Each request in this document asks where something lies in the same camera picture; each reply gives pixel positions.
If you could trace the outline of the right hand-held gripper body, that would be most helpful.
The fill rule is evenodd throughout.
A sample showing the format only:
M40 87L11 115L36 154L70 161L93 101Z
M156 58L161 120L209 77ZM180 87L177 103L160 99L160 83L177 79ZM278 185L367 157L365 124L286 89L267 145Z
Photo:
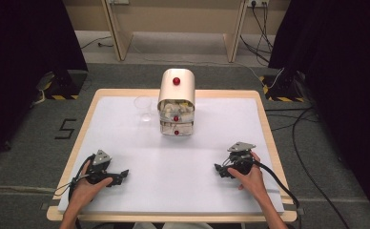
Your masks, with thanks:
M243 175L247 175L255 162L251 154L251 151L255 147L256 145L251 143L245 142L235 143L228 149L229 155L222 162L221 165L228 166L229 168L234 168Z

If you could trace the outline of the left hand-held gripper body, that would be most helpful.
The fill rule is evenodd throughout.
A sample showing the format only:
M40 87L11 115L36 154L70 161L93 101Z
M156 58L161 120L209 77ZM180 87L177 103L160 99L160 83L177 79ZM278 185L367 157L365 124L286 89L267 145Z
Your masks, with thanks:
M102 150L98 150L96 154L90 156L90 164L86 170L86 180L90 184L96 184L107 177L116 177L117 174L107 172L112 158Z

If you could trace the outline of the person's right hand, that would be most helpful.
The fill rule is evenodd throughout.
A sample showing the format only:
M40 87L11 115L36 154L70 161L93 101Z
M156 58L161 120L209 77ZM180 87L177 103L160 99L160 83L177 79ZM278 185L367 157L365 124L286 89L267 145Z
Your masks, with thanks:
M241 182L238 189L246 189L258 203L262 203L268 198L263 175L257 165L253 165L247 175L243 175L234 168L229 168L228 172Z

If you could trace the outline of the person's left hand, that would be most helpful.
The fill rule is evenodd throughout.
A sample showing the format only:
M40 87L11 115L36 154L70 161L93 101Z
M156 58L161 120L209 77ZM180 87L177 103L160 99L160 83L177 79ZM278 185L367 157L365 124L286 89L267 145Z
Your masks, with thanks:
M66 211L79 213L103 188L107 187L112 181L113 179L111 177L107 177L96 184L90 184L85 178L80 179L73 189L72 197L69 201Z

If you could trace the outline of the white table mat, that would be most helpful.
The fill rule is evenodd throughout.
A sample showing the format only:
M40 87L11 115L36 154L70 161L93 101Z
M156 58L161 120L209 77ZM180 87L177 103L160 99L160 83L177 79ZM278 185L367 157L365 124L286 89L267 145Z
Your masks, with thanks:
M102 214L255 214L260 208L238 180L221 177L217 164L237 142L254 145L261 161L272 164L253 98L199 98L194 131L163 135L158 116L145 121L126 96L105 96L94 109L78 151L76 167L102 150L111 173L129 174L103 189L86 207Z

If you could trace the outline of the clear plastic cup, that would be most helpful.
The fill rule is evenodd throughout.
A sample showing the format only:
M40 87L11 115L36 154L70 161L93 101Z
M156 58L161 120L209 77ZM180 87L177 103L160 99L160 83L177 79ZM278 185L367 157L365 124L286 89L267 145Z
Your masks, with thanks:
M148 96L139 96L134 100L134 106L136 107L137 114L140 119L144 122L148 122L152 119L152 100Z

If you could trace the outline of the black stand base striped tape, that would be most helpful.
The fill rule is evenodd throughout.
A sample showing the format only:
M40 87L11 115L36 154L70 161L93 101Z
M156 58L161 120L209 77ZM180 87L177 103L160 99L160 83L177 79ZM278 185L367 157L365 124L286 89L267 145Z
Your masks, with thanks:
M37 90L46 99L77 99L88 73L79 70L67 70L63 75L53 72L45 74L37 85Z
M303 102L305 92L305 74L299 71L288 74L284 68L274 74L265 74L258 78L262 84L265 98L271 101Z

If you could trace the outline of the cream mini drawer cabinet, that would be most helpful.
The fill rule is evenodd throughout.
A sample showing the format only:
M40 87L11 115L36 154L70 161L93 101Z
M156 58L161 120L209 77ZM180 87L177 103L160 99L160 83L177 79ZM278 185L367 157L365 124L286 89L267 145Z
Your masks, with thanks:
M194 132L195 76L188 69L169 69L161 80L157 110L163 135Z

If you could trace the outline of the black curtain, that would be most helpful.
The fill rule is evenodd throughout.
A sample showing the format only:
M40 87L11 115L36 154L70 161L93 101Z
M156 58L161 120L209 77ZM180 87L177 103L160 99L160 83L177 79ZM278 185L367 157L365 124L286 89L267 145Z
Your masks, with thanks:
M270 59L296 72L370 200L370 0L290 0Z
M0 0L0 147L46 73L86 69L63 0Z

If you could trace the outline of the light wooden desk frame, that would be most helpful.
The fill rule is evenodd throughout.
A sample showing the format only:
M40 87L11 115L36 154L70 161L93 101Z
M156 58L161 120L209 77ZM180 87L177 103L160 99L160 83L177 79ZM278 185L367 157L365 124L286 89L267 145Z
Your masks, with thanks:
M247 0L101 0L117 59L136 32L218 33L227 60L236 59Z

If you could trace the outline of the white wall power socket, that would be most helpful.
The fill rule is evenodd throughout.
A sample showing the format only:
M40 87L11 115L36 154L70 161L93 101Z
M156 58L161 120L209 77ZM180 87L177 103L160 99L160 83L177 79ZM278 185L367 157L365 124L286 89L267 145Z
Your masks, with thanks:
M249 8L265 8L268 5L269 0L247 0L247 7Z

